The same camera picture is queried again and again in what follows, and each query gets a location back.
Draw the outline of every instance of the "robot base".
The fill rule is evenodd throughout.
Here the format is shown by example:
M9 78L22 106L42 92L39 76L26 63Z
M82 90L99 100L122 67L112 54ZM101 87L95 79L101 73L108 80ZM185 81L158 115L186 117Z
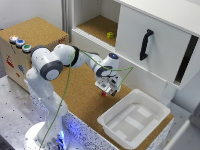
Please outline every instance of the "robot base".
M35 124L26 132L24 137L24 150L39 150L40 147L36 144L35 137L43 125L44 122Z

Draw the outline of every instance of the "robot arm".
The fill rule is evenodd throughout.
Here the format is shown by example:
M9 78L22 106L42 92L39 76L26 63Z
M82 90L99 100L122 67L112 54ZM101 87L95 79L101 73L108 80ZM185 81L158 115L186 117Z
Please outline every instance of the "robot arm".
M116 54L110 53L104 60L102 60L97 53L80 52L77 47L59 44L52 52L44 46L37 46L32 50L32 64L33 67L40 73L45 80L56 79L62 71L63 65L69 67L71 56L75 51L71 66L78 68L84 62L95 73L97 80L95 85L99 87L106 94L115 95L120 90L121 77L116 71L107 70L118 69L119 57Z

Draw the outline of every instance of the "yellow-green object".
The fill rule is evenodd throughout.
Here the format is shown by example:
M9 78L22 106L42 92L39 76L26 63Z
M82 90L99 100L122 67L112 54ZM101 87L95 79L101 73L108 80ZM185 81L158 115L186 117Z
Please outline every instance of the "yellow-green object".
M108 32L107 33L107 38L112 39L114 36L113 32Z

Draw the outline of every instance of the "wooden box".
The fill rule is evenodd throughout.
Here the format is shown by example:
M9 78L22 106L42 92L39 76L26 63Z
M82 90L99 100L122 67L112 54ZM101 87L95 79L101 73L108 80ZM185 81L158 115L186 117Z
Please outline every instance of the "wooden box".
M26 72L31 68L31 55L10 44L9 38L12 35L25 40L32 48L44 45L50 51L58 44L69 44L69 35L39 17L0 31L0 50L5 71L10 78L28 91L24 79Z

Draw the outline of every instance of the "cabinet door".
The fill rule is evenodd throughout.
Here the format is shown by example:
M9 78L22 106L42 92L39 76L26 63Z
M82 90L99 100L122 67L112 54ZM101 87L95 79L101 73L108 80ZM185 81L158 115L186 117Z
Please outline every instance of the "cabinet door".
M148 29L154 34L148 38L148 57L140 61L142 42ZM116 52L170 82L175 80L190 38L186 32L121 6Z

